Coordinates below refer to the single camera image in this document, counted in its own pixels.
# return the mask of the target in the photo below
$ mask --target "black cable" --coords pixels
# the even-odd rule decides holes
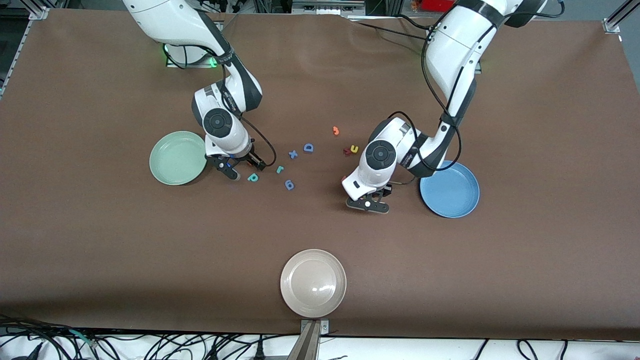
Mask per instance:
[[[532,12],[518,12],[518,11],[515,11],[515,12],[512,12],[512,13],[509,13],[509,14],[505,15],[504,18],[507,19],[507,18],[512,17],[514,15],[531,15],[531,16],[537,16],[537,17],[546,17],[546,18],[549,18],[549,19],[556,19],[556,18],[558,18],[558,17],[560,17],[560,16],[562,16],[564,14],[564,0],[558,1],[558,3],[560,3],[560,12],[559,13],[551,14],[551,13],[532,13]]]
[[[413,123],[413,121],[411,120],[411,118],[409,117],[409,115],[407,115],[405,112],[403,111],[395,111],[393,114],[389,115],[387,117],[387,119],[391,119],[394,115],[397,114],[401,114],[402,116],[404,116],[407,121],[409,122],[409,124],[411,125],[411,128],[413,129],[413,136],[415,137],[416,140],[418,140],[418,131],[416,130],[415,124]],[[451,162],[451,164],[442,167],[442,168],[433,168],[431,166],[429,166],[427,164],[427,162],[424,160],[424,158],[422,157],[422,154],[420,153],[420,151],[418,150],[418,152],[416,152],[416,154],[418,155],[418,158],[420,158],[420,161],[422,162],[422,164],[424,166],[426,166],[429,170],[432,171],[444,171],[447,170],[449,168],[451,168],[453,165],[455,165],[458,162],[458,159],[460,159],[460,154],[462,154],[462,138],[460,137],[460,130],[458,130],[457,126],[451,126],[453,127],[453,129],[456,131],[456,135],[458,136],[458,153],[456,155],[456,158],[453,159],[453,161]]]
[[[205,341],[207,341],[208,339],[211,339],[213,336],[208,337],[207,339],[205,339],[202,335],[196,335],[193,336],[192,338],[187,339],[185,342],[178,344],[178,346],[169,354],[167,354],[167,356],[164,356],[163,359],[169,359],[171,357],[171,355],[177,354],[179,353],[181,350],[181,348],[187,347],[187,346],[192,346],[192,345],[197,345],[199,343],[203,343]],[[200,338],[199,341],[193,342],[194,339]]]
[[[102,347],[102,345],[100,344],[100,341],[104,341],[107,345],[109,345],[109,348],[111,348],[111,351],[113,351],[113,355],[109,354],[109,352],[107,350],[105,350],[104,347]],[[111,345],[111,343],[109,342],[109,340],[105,340],[105,339],[100,339],[100,338],[96,338],[95,343],[98,345],[98,347],[100,347],[100,349],[102,350],[103,353],[107,354],[107,356],[109,356],[110,358],[112,358],[113,360],[120,360],[120,356],[118,355],[118,352],[116,351],[116,349],[113,347],[113,345]]]
[[[262,335],[260,335],[260,338],[258,340],[258,348],[255,349],[255,356],[253,357],[253,360],[265,360],[265,358],[266,356],[264,356],[264,346],[263,346]]]
[[[566,353],[566,348],[569,347],[569,340],[563,340],[564,346],[562,347],[562,352],[560,352],[560,360],[564,360],[564,354]]]
[[[489,342],[489,339],[484,339],[484,342],[480,346],[480,349],[478,350],[478,352],[476,354],[476,357],[474,357],[474,360],[479,360],[480,359],[480,355],[482,355],[482,350],[484,350],[484,347],[486,346],[486,344],[488,342]]]
[[[564,360],[564,354],[566,353],[566,348],[569,346],[569,340],[563,340],[563,342],[564,342],[564,345],[562,347],[562,352],[560,353],[560,360]],[[522,348],[521,348],[522,343],[524,343],[529,347],[529,351],[531,351],[531,354],[533,355],[533,360],[538,360],[538,355],[533,350],[533,346],[531,346],[529,341],[526,339],[520,339],[516,343],[516,345],[518,346],[518,352],[520,353],[520,355],[522,355],[522,357],[524,357],[526,360],[532,360],[531,358],[527,357],[522,351]]]
[[[417,177],[414,176],[413,179],[409,180],[407,183],[398,183],[397,181],[389,181],[389,184],[393,184],[393,185],[409,185],[409,184],[412,184],[416,179],[417,179]]]
[[[531,351],[531,354],[533,355],[533,359],[534,360],[538,360],[538,355],[536,355],[536,352],[533,350],[533,347],[531,346],[531,344],[525,339],[520,339],[516,343],[516,345],[518,346],[518,352],[520,353],[520,355],[522,355],[522,357],[524,357],[526,360],[532,360],[530,357],[526,356],[524,354],[524,352],[522,352],[522,348],[520,347],[520,344],[522,344],[522,343],[525,343],[529,347],[529,350]]]
[[[420,53],[420,66],[422,67],[422,76],[424,77],[424,80],[426,81],[427,86],[429,87],[429,90],[431,91],[431,94],[433,94],[433,97],[436,99],[436,101],[438,102],[438,104],[442,108],[442,111],[444,111],[444,113],[447,114],[447,115],[449,115],[449,110],[447,110],[447,107],[444,105],[442,100],[440,100],[440,97],[438,96],[438,94],[436,94],[436,90],[433,88],[433,85],[431,85],[431,82],[429,81],[429,75],[427,74],[427,68],[426,68],[424,63],[426,61],[427,45],[429,44],[429,39],[431,38],[431,35],[433,34],[433,31],[435,30],[436,26],[438,26],[438,24],[442,22],[442,19],[444,19],[444,17],[449,14],[451,9],[449,9],[445,13],[443,13],[442,16],[440,16],[440,18],[438,20],[436,20],[436,22],[433,24],[433,26],[431,26],[429,28],[429,32],[427,32],[427,37],[426,37],[426,39],[424,41],[424,44],[422,45],[422,51]]]
[[[187,48],[186,48],[186,47],[184,47],[184,46],[183,46],[183,48],[184,48],[184,61],[187,61]],[[184,69],[186,69],[186,68],[187,68],[187,67],[186,67],[186,63],[185,63],[185,66],[184,66],[184,67],[181,67],[180,65],[178,65],[178,63],[177,63],[175,60],[173,60],[173,58],[171,57],[171,55],[169,55],[169,52],[166,50],[166,44],[162,44],[162,51],[164,52],[164,55],[166,56],[166,58],[167,58],[167,59],[168,59],[172,64],[174,64],[178,69],[182,69],[182,70],[184,70]]]
[[[407,33],[402,33],[400,31],[391,30],[391,29],[387,29],[387,28],[381,28],[379,26],[365,24],[365,23],[360,22],[360,21],[356,21],[356,24],[360,24],[362,26],[367,26],[368,28],[374,28],[374,29],[378,29],[378,30],[382,30],[382,31],[388,31],[390,33],[394,33],[394,34],[398,34],[398,35],[404,35],[404,36],[410,37],[410,38],[417,38],[417,39],[420,39],[420,40],[427,40],[427,38],[419,37],[417,35],[411,35],[411,34],[407,34]]]
[[[223,88],[227,88],[226,85],[226,80],[227,80],[227,71],[225,69],[225,66],[222,65],[222,87]],[[233,113],[229,108],[230,106],[227,105],[226,103],[227,99],[223,96],[222,97],[222,105],[224,105],[224,107],[227,109],[227,111],[229,111],[230,113]],[[251,126],[251,128],[253,130],[255,130],[256,133],[258,133],[258,135],[260,135],[260,137],[264,140],[264,142],[267,143],[267,145],[269,146],[269,148],[271,149],[271,152],[273,153],[273,160],[271,161],[271,163],[268,163],[267,165],[265,165],[265,167],[270,167],[273,166],[273,164],[276,163],[276,160],[278,159],[278,154],[276,153],[276,149],[273,147],[273,145],[271,144],[271,142],[269,141],[269,139],[267,139],[266,136],[264,136],[262,134],[262,132],[260,130],[258,130],[257,127],[255,127],[249,120],[247,120],[244,116],[242,116],[242,113],[239,114],[235,114],[237,115],[242,121],[244,121],[245,123],[249,124],[249,126]]]
[[[300,334],[281,334],[281,335],[274,335],[274,336],[269,336],[269,337],[267,337],[267,338],[263,338],[262,340],[263,340],[263,341],[267,341],[267,340],[270,340],[270,339],[281,338],[282,336],[291,336],[291,335],[300,335]],[[253,342],[251,342],[251,343],[248,343],[247,345],[244,345],[244,346],[242,346],[242,347],[239,347],[239,348],[235,349],[235,350],[234,350],[234,351],[232,351],[229,355],[227,355],[227,356],[223,357],[221,360],[227,360],[228,358],[230,358],[230,357],[231,357],[231,355],[235,354],[236,352],[238,352],[238,351],[240,351],[240,350],[242,350],[242,349],[244,349],[244,348],[250,348],[250,347],[251,347],[251,345],[258,343],[258,341],[260,341],[260,340],[253,341]]]
[[[413,26],[415,26],[416,28],[419,28],[419,29],[423,29],[423,30],[429,31],[429,29],[431,28],[431,26],[425,26],[425,25],[418,24],[417,22],[413,21],[413,19],[411,19],[409,16],[406,16],[405,14],[399,13],[397,15],[394,15],[394,17],[400,17],[400,18],[402,18],[404,20],[407,20],[408,22],[411,23],[411,25],[413,25]]]
[[[116,339],[118,341],[133,341],[133,340],[142,339],[145,336],[155,336],[155,335],[144,334],[144,335],[140,335],[140,336],[137,336],[137,337],[131,338],[131,339],[122,339],[122,338],[119,338],[119,337],[114,336],[114,335],[105,335],[105,336],[101,336],[101,337],[99,337],[97,339],[100,339],[100,340],[103,340],[103,339]]]

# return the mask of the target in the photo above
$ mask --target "wire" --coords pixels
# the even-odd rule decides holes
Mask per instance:
[[[489,339],[484,339],[484,342],[480,346],[480,349],[478,350],[478,353],[476,354],[476,357],[474,357],[474,360],[479,360],[480,359],[480,355],[482,355],[482,350],[484,350],[484,347],[486,346],[486,344],[488,342],[489,342]]]
[[[407,115],[405,112],[403,111],[396,111],[393,114],[389,115],[387,117],[387,119],[391,119],[394,115],[397,114],[401,114],[402,116],[404,116],[407,121],[409,122],[409,124],[411,124],[411,128],[413,129],[413,136],[415,137],[416,140],[418,140],[418,131],[415,128],[415,124],[413,123],[413,121],[411,120],[411,118],[409,117],[409,115]],[[458,153],[456,155],[456,158],[453,159],[453,161],[451,162],[451,164],[443,167],[443,168],[433,168],[431,166],[429,166],[426,161],[424,160],[424,158],[422,157],[422,154],[420,153],[420,151],[418,150],[418,152],[416,152],[416,154],[418,155],[418,158],[420,158],[420,162],[422,162],[422,164],[424,166],[426,166],[429,170],[432,171],[444,171],[447,170],[449,168],[451,168],[453,165],[455,165],[458,162],[458,159],[460,159],[460,154],[462,154],[462,138],[460,137],[460,130],[458,130],[457,126],[451,126],[453,127],[453,129],[456,131],[456,135],[458,136]]]
[[[371,15],[372,13],[374,13],[376,11],[376,9],[380,6],[382,1],[384,1],[384,0],[378,1],[378,4],[376,6],[374,6],[373,10],[371,10],[371,12],[367,14],[367,16]]]
[[[226,80],[227,80],[227,71],[225,70],[225,66],[222,66],[222,87],[226,88]],[[227,106],[226,104],[227,99],[223,96],[222,97],[222,105],[224,105],[224,107],[227,109],[227,111],[229,111],[230,113],[233,113],[230,109],[229,106]],[[242,113],[240,114],[236,114],[242,121],[244,121],[245,123],[247,123],[249,126],[251,126],[251,128],[253,130],[255,130],[256,133],[258,133],[258,135],[260,135],[260,137],[264,140],[264,142],[267,143],[267,145],[269,146],[269,148],[271,149],[271,152],[273,153],[273,160],[271,161],[271,163],[268,163],[267,165],[265,165],[265,167],[270,167],[273,166],[273,164],[276,163],[276,160],[278,159],[278,154],[276,153],[276,149],[273,147],[273,145],[271,144],[271,142],[269,141],[269,139],[267,139],[266,136],[264,136],[262,134],[262,132],[260,130],[258,130],[257,127],[255,127],[249,120],[247,120]]]
[[[516,343],[516,345],[518,345],[518,352],[520,353],[520,355],[522,355],[522,357],[524,357],[526,360],[531,360],[530,357],[526,356],[524,354],[524,352],[522,352],[522,348],[520,347],[520,344],[522,344],[522,343],[525,343],[529,347],[529,350],[531,351],[531,354],[533,355],[533,358],[535,360],[538,360],[538,355],[536,355],[536,352],[533,350],[533,347],[531,346],[531,344],[527,340],[520,339]]]
[[[440,97],[438,96],[438,94],[436,94],[436,90],[433,88],[433,85],[431,85],[431,82],[429,81],[429,75],[427,74],[427,68],[425,67],[424,63],[426,61],[427,45],[429,44],[429,39],[431,38],[431,35],[433,34],[433,31],[435,30],[435,28],[438,26],[439,23],[442,22],[442,19],[444,19],[444,17],[449,14],[451,9],[449,9],[445,13],[443,13],[442,16],[440,16],[440,18],[433,24],[433,26],[431,26],[429,28],[429,31],[427,32],[427,37],[424,40],[424,44],[422,45],[422,52],[420,53],[420,66],[422,67],[422,76],[424,76],[424,80],[426,81],[427,86],[429,87],[429,90],[431,91],[431,94],[433,94],[433,97],[436,99],[436,101],[438,102],[438,104],[442,108],[442,111],[444,111],[444,113],[447,114],[447,115],[449,115],[449,110],[447,110],[447,107],[444,105],[442,100],[440,100]]]
[[[535,13],[535,12],[513,12],[513,13],[509,13],[507,15],[504,16],[505,19],[507,19],[508,17],[512,17],[515,15],[532,15],[532,16],[538,16],[538,17],[546,17],[549,19],[556,19],[560,16],[562,16],[564,14],[564,0],[560,0],[558,1],[558,3],[560,3],[560,12],[559,13],[554,13],[554,14],[549,14],[549,13]]]
[[[397,181],[389,181],[389,184],[393,184],[393,185],[409,185],[412,184],[417,177],[413,177],[413,179],[409,180],[407,183],[398,183]]]
[[[186,69],[187,68],[187,48],[185,46],[182,46],[182,48],[184,48],[184,67],[181,67],[180,65],[178,65],[178,63],[171,57],[171,55],[169,55],[169,52],[166,50],[166,44],[162,45],[162,51],[164,52],[164,55],[166,56],[166,58],[172,63],[174,64],[178,69]]]
[[[240,350],[242,350],[242,349],[244,349],[244,348],[250,348],[250,347],[251,347],[251,345],[257,344],[257,343],[258,343],[258,341],[267,341],[267,340],[270,340],[270,339],[281,338],[282,336],[290,336],[290,335],[300,335],[300,334],[281,334],[281,335],[269,336],[269,337],[267,337],[267,338],[262,338],[261,340],[256,340],[256,341],[253,341],[253,342],[251,342],[251,343],[247,343],[246,345],[244,345],[244,346],[242,346],[242,347],[239,347],[239,348],[235,349],[235,350],[234,350],[234,351],[232,351],[229,355],[227,355],[227,356],[223,357],[221,360],[227,360],[228,358],[230,358],[230,357],[231,357],[231,355],[235,354],[236,352],[238,352],[238,351],[240,351]]]
[[[381,27],[379,27],[379,26],[370,25],[370,24],[365,24],[365,23],[363,23],[363,22],[359,22],[359,21],[356,21],[356,24],[360,24],[360,25],[362,25],[362,26],[367,26],[368,28],[374,28],[374,29],[378,29],[378,30],[382,30],[382,31],[388,31],[388,32],[390,32],[390,33],[394,33],[394,34],[398,34],[398,35],[404,35],[404,36],[406,36],[406,37],[410,37],[410,38],[417,38],[417,39],[425,40],[425,41],[427,40],[427,38],[419,37],[419,36],[417,36],[417,35],[411,35],[411,34],[407,34],[407,33],[402,33],[402,32],[400,32],[400,31],[391,30],[391,29],[387,29],[387,28],[381,28]]]
[[[560,360],[564,360],[564,354],[566,353],[566,348],[569,346],[569,340],[563,340],[563,342],[564,342],[564,345],[562,347],[562,352],[560,353]],[[522,351],[522,348],[521,348],[521,344],[522,343],[524,343],[525,345],[527,345],[529,347],[529,351],[531,351],[531,355],[533,355],[533,360],[538,360],[538,355],[533,350],[533,346],[531,346],[529,341],[526,340],[526,339],[520,339],[516,343],[517,346],[518,346],[518,352],[520,353],[520,355],[522,355],[522,357],[524,357],[526,360],[532,360],[530,357],[526,356],[524,354],[524,352]]]
[[[417,22],[413,21],[413,19],[411,19],[409,16],[406,16],[405,14],[399,13],[399,14],[394,15],[394,17],[400,17],[400,18],[402,18],[404,20],[407,20],[408,22],[411,23],[411,25],[413,25],[413,26],[415,26],[416,28],[419,28],[419,29],[423,29],[423,30],[429,31],[429,29],[432,28],[432,26],[425,26],[425,25],[418,24]]]

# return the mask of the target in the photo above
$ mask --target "metal bracket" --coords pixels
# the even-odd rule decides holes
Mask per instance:
[[[625,0],[608,18],[602,21],[602,27],[607,34],[620,32],[618,25],[640,7],[640,0]]]
[[[323,320],[307,320],[287,360],[317,360]]]
[[[617,34],[620,32],[620,27],[618,25],[616,25],[614,28],[609,27],[608,19],[602,20],[602,28],[604,29],[604,32],[607,34]]]
[[[39,6],[39,8],[39,12],[31,12],[29,14],[29,20],[44,20],[47,18],[47,15],[49,14],[49,8],[44,6]]]
[[[4,79],[4,82],[2,82],[2,86],[0,86],[0,100],[2,100],[2,96],[4,95],[4,90],[9,84],[9,79],[13,74],[13,68],[15,67],[15,63],[18,62],[18,56],[20,56],[20,53],[22,52],[22,46],[24,46],[24,42],[27,40],[27,35],[29,34],[29,30],[31,30],[32,25],[33,25],[33,20],[30,20],[29,24],[27,24],[27,28],[24,30],[22,39],[20,39],[20,45],[18,45],[18,50],[15,52],[15,55],[13,56],[13,60],[11,61],[11,66],[9,67],[9,71],[6,73],[6,78]]]
[[[313,320],[304,319],[300,322],[300,332],[305,329],[305,325]],[[320,319],[320,335],[327,335],[329,333],[329,319]]]

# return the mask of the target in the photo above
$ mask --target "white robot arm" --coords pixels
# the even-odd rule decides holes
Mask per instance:
[[[371,134],[358,167],[342,180],[349,195],[347,206],[388,212],[388,206],[380,199],[390,193],[388,182],[396,164],[415,177],[428,177],[443,170],[440,167],[447,148],[475,94],[476,64],[504,22],[504,16],[516,10],[534,13],[545,4],[546,0],[455,2],[428,33],[429,45],[423,63],[447,98],[437,132],[433,137],[427,136],[399,117],[381,122]],[[518,28],[532,18],[531,14],[515,15],[504,23]]]
[[[239,120],[243,112],[258,107],[262,88],[215,23],[185,0],[123,2],[150,38],[170,45],[201,47],[229,72],[229,77],[195,92],[191,102],[193,115],[206,132],[207,159],[233,180],[239,179],[234,167],[240,161],[264,169],[266,164],[254,153],[253,140]]]

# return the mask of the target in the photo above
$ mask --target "table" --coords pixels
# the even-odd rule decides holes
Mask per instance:
[[[280,271],[319,248],[347,273],[328,317],[339,334],[640,339],[640,101],[600,23],[499,31],[461,127],[481,200],[456,220],[415,185],[394,189],[387,215],[348,209],[340,186],[358,163],[342,149],[364,148],[389,113],[435,130],[420,40],[330,15],[240,15],[225,33],[264,91],[246,117],[285,171],[174,187],[151,176],[149,152],[173,131],[204,133],[191,96],[220,72],[166,68],[125,12],[51,10],[34,24],[0,102],[0,311],[296,332]],[[305,143],[313,154],[288,158]]]

